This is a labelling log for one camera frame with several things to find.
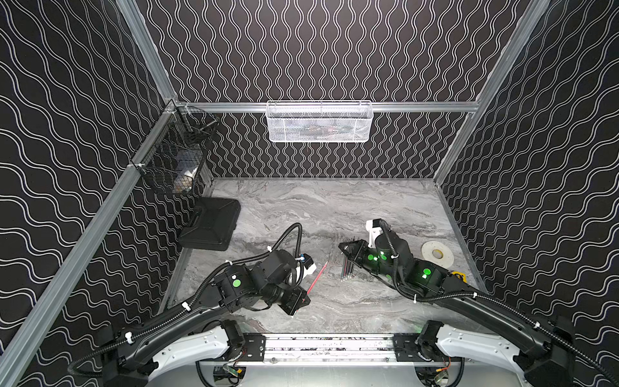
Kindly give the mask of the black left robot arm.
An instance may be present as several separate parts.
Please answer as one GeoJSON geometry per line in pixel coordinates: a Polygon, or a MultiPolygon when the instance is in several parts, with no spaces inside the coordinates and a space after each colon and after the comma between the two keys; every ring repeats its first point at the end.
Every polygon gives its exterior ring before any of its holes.
{"type": "Polygon", "coordinates": [[[302,225],[294,223],[266,253],[218,266],[182,303],[132,327],[104,327],[103,342],[72,361],[67,373],[98,379],[105,386],[145,386],[163,370],[162,357],[174,342],[213,323],[232,340],[226,351],[236,352],[244,344],[243,335],[225,317],[241,309],[254,311],[259,301],[267,309],[277,305],[289,316],[309,306],[301,283],[314,262],[301,254],[302,234],[302,225]]]}

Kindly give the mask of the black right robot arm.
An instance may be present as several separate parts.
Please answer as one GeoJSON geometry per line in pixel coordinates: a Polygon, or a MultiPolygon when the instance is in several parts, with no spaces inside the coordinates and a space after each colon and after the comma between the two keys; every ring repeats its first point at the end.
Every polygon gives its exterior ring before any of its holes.
{"type": "Polygon", "coordinates": [[[369,221],[370,240],[339,244],[347,261],[413,303],[430,303],[461,314],[488,329],[465,332],[429,321],[413,345],[430,361],[468,358],[515,372],[532,386],[571,386],[576,360],[596,369],[613,385],[618,380],[573,344],[572,323],[529,315],[470,286],[449,270],[414,257],[408,243],[382,219],[369,221]]]}

